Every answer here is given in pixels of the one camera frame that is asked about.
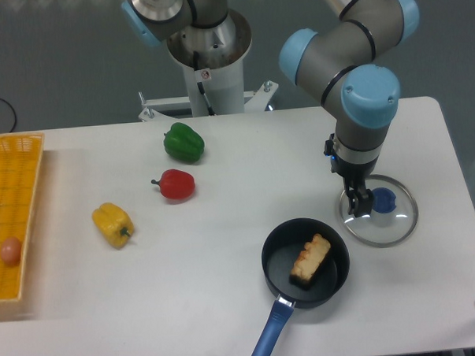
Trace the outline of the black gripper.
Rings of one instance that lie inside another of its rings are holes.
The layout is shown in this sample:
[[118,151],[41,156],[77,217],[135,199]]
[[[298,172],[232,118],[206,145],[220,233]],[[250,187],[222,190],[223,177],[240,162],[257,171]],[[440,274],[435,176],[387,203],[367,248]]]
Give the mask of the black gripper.
[[340,142],[336,134],[331,134],[325,142],[324,155],[331,160],[331,172],[343,178],[347,189],[347,212],[354,217],[370,215],[374,193],[364,186],[379,158],[378,148],[352,150]]

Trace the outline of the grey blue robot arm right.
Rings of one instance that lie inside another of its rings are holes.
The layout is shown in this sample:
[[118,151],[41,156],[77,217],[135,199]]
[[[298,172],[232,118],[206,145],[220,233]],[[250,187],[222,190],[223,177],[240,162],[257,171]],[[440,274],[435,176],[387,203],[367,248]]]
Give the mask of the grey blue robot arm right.
[[399,107],[398,78],[374,61],[415,33],[415,0],[326,0],[339,24],[326,34],[300,29],[284,43],[279,66],[336,120],[325,143],[331,170],[343,178],[348,213],[372,212],[366,181]]

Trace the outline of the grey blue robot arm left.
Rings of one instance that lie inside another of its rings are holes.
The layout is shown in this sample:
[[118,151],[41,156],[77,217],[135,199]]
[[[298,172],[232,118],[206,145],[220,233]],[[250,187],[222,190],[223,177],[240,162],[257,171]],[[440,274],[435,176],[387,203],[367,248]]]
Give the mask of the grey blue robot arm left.
[[126,0],[121,8],[144,44],[167,44],[194,116],[244,112],[243,59],[252,34],[228,0]]

